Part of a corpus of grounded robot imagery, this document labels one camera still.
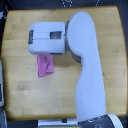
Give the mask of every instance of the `pink object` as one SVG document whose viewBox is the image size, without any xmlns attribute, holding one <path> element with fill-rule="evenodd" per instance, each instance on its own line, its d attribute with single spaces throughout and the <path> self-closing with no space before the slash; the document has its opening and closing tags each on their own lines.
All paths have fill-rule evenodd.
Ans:
<svg viewBox="0 0 128 128">
<path fill-rule="evenodd" d="M 37 64 L 39 78 L 54 72 L 52 55 L 37 55 Z"/>
</svg>

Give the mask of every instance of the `wooden surface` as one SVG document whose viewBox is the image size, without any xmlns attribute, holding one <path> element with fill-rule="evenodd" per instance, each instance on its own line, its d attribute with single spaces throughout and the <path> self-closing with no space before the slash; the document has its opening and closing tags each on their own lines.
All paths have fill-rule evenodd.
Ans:
<svg viewBox="0 0 128 128">
<path fill-rule="evenodd" d="M 75 117 L 74 91 L 81 66 L 68 52 L 54 56 L 54 74 L 38 78 L 37 57 L 28 52 L 28 36 L 34 22 L 66 22 L 79 10 L 88 12 L 95 24 L 107 112 L 126 115 L 127 61 L 122 24 L 116 7 L 99 7 L 8 13 L 1 54 L 8 119 Z"/>
</svg>

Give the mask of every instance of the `floor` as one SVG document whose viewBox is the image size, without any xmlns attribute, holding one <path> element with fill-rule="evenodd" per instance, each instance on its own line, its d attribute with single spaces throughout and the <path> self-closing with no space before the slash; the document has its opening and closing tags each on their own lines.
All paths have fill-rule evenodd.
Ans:
<svg viewBox="0 0 128 128">
<path fill-rule="evenodd" d="M 99 2 L 98 6 L 106 6 L 106 5 L 117 5 L 118 6 L 119 12 L 121 15 L 121 20 L 123 23 L 126 46 L 128 49 L 128 0 L 106 0 L 106 1 L 108 1 L 108 2 Z M 59 3 L 60 3 L 60 1 L 58 2 L 58 5 L 56 6 L 56 8 L 62 7 L 62 5 L 60 5 Z M 81 0 L 81 3 L 79 2 L 79 4 L 75 4 L 74 7 L 83 7 L 83 6 L 86 7 L 86 6 L 94 6 L 94 5 L 95 5 L 95 3 L 83 4 L 83 0 Z M 6 16 L 6 13 L 7 13 L 6 8 L 4 8 L 3 10 L 4 10 L 4 14 Z M 4 23 L 5 23 L 5 19 L 0 18 L 0 44 L 2 44 L 2 33 L 4 30 Z M 127 128 L 127 116 L 121 117 L 120 120 L 121 120 L 124 128 Z M 37 121 L 8 121 L 8 128 L 36 128 L 36 127 L 37 127 Z"/>
</svg>

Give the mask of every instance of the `wooden table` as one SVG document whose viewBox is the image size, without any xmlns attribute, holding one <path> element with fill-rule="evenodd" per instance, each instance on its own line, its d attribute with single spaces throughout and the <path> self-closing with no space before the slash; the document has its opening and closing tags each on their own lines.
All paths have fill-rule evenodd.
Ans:
<svg viewBox="0 0 128 128">
<path fill-rule="evenodd" d="M 37 57 L 28 52 L 29 27 L 37 21 L 68 21 L 79 10 L 94 20 L 108 113 L 127 113 L 127 59 L 117 7 L 10 11 L 4 29 L 1 61 L 7 119 L 75 117 L 74 91 L 81 66 L 70 52 L 54 56 L 55 73 L 38 78 Z"/>
</svg>

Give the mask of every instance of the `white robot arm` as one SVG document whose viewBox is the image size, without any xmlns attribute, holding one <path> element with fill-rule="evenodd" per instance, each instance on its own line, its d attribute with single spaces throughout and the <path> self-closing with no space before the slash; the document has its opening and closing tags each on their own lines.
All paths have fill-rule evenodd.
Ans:
<svg viewBox="0 0 128 128">
<path fill-rule="evenodd" d="M 75 90 L 76 116 L 81 126 L 92 127 L 97 122 L 101 126 L 105 120 L 112 121 L 109 126 L 123 128 L 116 116 L 106 113 L 95 26 L 89 14 L 76 13 L 66 27 L 63 22 L 35 23 L 30 26 L 28 43 L 31 54 L 65 54 L 70 49 L 73 58 L 81 63 L 82 71 Z"/>
</svg>

